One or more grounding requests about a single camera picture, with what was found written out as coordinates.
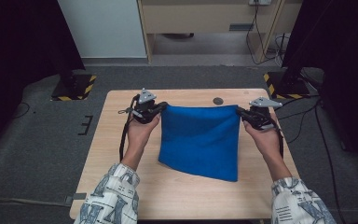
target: black cable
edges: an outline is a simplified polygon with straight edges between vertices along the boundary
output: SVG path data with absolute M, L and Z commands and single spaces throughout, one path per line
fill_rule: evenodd
M 28 111 L 30 111 L 30 106 L 27 104 L 27 103 L 24 103 L 24 102 L 21 102 L 20 105 L 26 105 L 27 106 L 27 110 L 22 113 L 21 115 L 18 115 L 17 117 L 13 117 L 12 119 L 19 119 L 21 118 L 22 116 L 26 115 L 28 113 Z
M 284 38 L 285 38 L 285 36 L 284 36 L 284 33 L 283 33 L 282 40 L 281 40 L 281 46 L 280 46 L 279 51 L 278 51 L 278 56 L 280 57 L 280 59 L 281 59 L 282 62 L 283 62 L 283 57 L 282 57 L 282 52 L 281 52 L 281 50 L 283 49 L 283 41 L 284 41 Z
M 276 46 L 277 46 L 278 48 L 277 48 L 277 49 L 270 49 L 270 48 L 268 48 L 268 49 L 267 49 L 267 52 L 275 52 L 275 53 L 276 53 L 277 50 L 278 50 L 280 53 L 282 53 L 282 54 L 284 54 L 284 53 L 286 52 L 286 50 L 283 50 L 283 43 L 281 43 L 281 45 L 278 44 L 277 40 L 278 40 L 279 38 L 282 38 L 282 35 L 275 37 L 275 44 L 276 44 Z
M 265 63 L 265 62 L 268 62 L 268 61 L 270 61 L 270 60 L 275 59 L 275 57 L 269 58 L 269 57 L 267 57 L 267 55 L 266 55 L 265 52 L 264 52 L 263 40 L 262 40 L 262 38 L 261 38 L 261 34 L 260 34 L 260 32 L 259 32 L 259 30 L 258 30 L 258 26 L 257 26 L 257 13 L 258 13 L 258 1 L 256 0 L 256 1 L 255 1 L 255 16 L 254 16 L 254 18 L 253 18 L 253 20 L 252 20 L 252 25 L 251 25 L 251 27 L 253 28 L 253 27 L 255 26 L 255 28 L 256 28 L 256 30 L 257 30 L 257 33 L 258 33 L 258 37 L 259 37 L 259 39 L 260 39 L 260 44 L 261 44 L 261 49 L 262 49 L 262 51 L 263 51 L 263 55 L 264 55 L 264 57 L 266 57 L 267 59 L 266 59 L 265 61 L 261 62 L 261 63 L 257 63 L 257 62 L 255 61 L 255 59 L 254 59 L 254 57 L 253 57 L 253 53 L 252 53 L 251 47 L 249 46 L 249 32 L 250 32 L 250 29 L 249 29 L 248 32 L 246 33 L 245 42 L 246 42 L 246 46 L 248 47 L 249 52 L 251 53 L 252 61 L 253 61 L 255 64 L 262 64 L 262 63 Z
M 318 97 L 318 96 L 319 96 L 319 95 L 310 95 L 310 96 L 306 96 L 306 97 L 296 98 L 296 99 L 293 99 L 293 100 L 288 101 L 288 102 L 286 102 L 286 103 L 283 103 L 281 107 L 274 108 L 274 110 L 277 111 L 277 110 L 283 108 L 285 105 L 289 105 L 289 104 L 291 104 L 292 102 L 295 102 L 295 101 L 297 101 L 297 100 L 309 99 L 309 98 Z
M 285 35 L 285 34 L 275 37 L 275 44 L 281 49 L 281 52 L 286 52 L 286 50 L 282 50 L 282 49 L 283 49 L 283 40 L 284 40 L 284 39 L 290 39 L 290 37 L 284 36 L 284 35 Z M 281 45 L 278 44 L 278 39 L 279 39 L 279 38 L 282 39 Z
M 312 109 L 314 109 L 314 108 L 319 104 L 320 101 L 321 101 L 321 99 L 319 99 L 313 107 L 311 107 L 310 109 L 308 109 L 308 110 L 306 110 L 306 111 L 299 112 L 299 113 L 295 113 L 295 114 L 293 114 L 293 115 L 290 115 L 290 116 L 281 118 L 281 119 L 287 119 L 287 118 L 290 118 L 290 117 L 292 117 L 292 116 L 302 114 L 302 118 L 301 118 L 301 122 L 300 122 L 300 127 L 299 127 L 299 130 L 298 130 L 298 132 L 297 132 L 297 136 L 296 136 L 294 139 L 292 139 L 292 140 L 290 140 L 290 141 L 287 141 L 287 144 L 293 143 L 294 141 L 297 140 L 297 138 L 300 136 L 300 133 L 301 133 L 302 122 L 303 122 L 303 120 L 304 120 L 305 115 L 306 115 L 308 112 L 310 112 Z
M 287 141 L 287 144 L 293 143 L 293 142 L 296 141 L 297 138 L 300 136 L 300 134 L 301 134 L 301 129 L 302 129 L 302 122 L 303 122 L 303 120 L 304 120 L 305 115 L 306 115 L 308 112 L 309 112 L 309 111 L 305 112 L 305 113 L 303 114 L 303 116 L 301 117 L 300 128 L 298 129 L 298 132 L 297 132 L 296 137 L 295 137 L 294 139 L 290 140 L 290 141 Z
M 133 104 L 135 103 L 135 101 L 137 101 L 139 99 L 139 96 L 140 95 L 137 94 L 132 98 L 131 105 L 130 105 L 129 108 L 127 108 L 126 110 L 118 111 L 119 114 L 122 114 L 122 113 L 128 113 L 129 114 L 127 116 L 127 121 L 124 124 L 123 133 L 121 134 L 120 147 L 118 149 L 118 153 L 119 153 L 119 156 L 120 156 L 120 161 L 122 161 L 123 157 L 124 157 L 124 144 L 126 142 L 126 135 L 127 135 L 128 130 L 129 130 L 130 123 L 131 123 L 131 121 L 133 121 L 133 119 L 131 119 L 131 111 L 133 110 Z
M 342 213 L 341 213 L 341 208 L 339 206 L 338 195 L 337 195 L 336 177 L 334 175 L 333 163 L 332 163 L 332 160 L 331 160 L 330 151 L 328 149 L 328 146 L 327 146 L 327 143 L 326 143 L 326 140 L 325 140 L 325 137 L 324 137 L 324 132 L 323 132 L 323 129 L 322 129 L 322 126 L 321 126 L 321 122 L 319 121 L 317 107 L 315 107 L 315 117 L 316 117 L 316 121 L 318 123 L 319 130 L 320 130 L 321 135 L 322 135 L 322 139 L 324 140 L 324 148 L 326 149 L 327 158 L 328 158 L 328 161 L 329 161 L 329 164 L 330 164 L 330 171 L 331 171 L 331 176 L 332 176 L 332 179 L 333 179 L 333 191 L 334 191 L 334 197 L 336 199 L 336 205 L 337 205 L 337 210 L 338 210 L 338 213 L 339 213 L 339 218 L 341 218 L 341 221 L 342 221 L 343 224 L 346 224 L 344 216 L 342 216 Z
M 279 153 L 281 154 L 281 157 L 283 158 L 283 136 L 282 136 L 282 133 L 281 133 L 281 129 L 278 126 L 277 122 L 275 122 L 274 119 L 272 119 L 272 118 L 268 118 L 268 119 L 269 119 L 269 122 L 271 122 L 272 125 L 274 125 L 275 132 L 278 135 Z

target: white wall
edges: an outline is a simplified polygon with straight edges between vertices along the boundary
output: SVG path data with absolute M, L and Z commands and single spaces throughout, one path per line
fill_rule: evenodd
M 146 58 L 136 0 L 59 0 L 82 58 Z

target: printed shirt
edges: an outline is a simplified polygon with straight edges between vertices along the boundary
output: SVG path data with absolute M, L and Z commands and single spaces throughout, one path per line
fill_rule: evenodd
M 139 197 L 135 188 L 139 182 L 131 168 L 113 165 L 81 206 L 75 224 L 137 223 Z M 321 198 L 302 180 L 283 178 L 271 189 L 272 224 L 336 223 Z
M 115 164 L 80 208 L 75 224 L 133 224 L 138 219 L 138 175 L 128 166 Z
M 283 178 L 275 181 L 271 189 L 271 223 L 336 223 L 322 199 L 301 179 Z

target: blue towel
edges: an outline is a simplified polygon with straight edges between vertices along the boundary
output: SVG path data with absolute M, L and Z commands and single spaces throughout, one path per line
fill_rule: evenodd
M 168 105 L 161 113 L 158 160 L 184 173 L 237 181 L 240 131 L 237 107 Z

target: yellow and black tape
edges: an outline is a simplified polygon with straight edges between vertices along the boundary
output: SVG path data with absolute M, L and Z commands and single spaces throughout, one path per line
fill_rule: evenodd
M 73 101 L 73 100 L 85 100 L 92 89 L 92 86 L 94 85 L 95 78 L 97 76 L 89 76 L 89 79 L 86 81 L 82 80 L 82 86 L 83 91 L 81 91 L 81 94 L 73 95 L 73 94 L 63 94 L 63 95 L 55 95 L 51 96 L 52 101 Z
M 269 94 L 271 95 L 272 99 L 299 99 L 299 98 L 308 98 L 310 97 L 309 94 L 281 94 L 277 93 L 269 74 L 264 74 L 264 80 L 267 83 Z

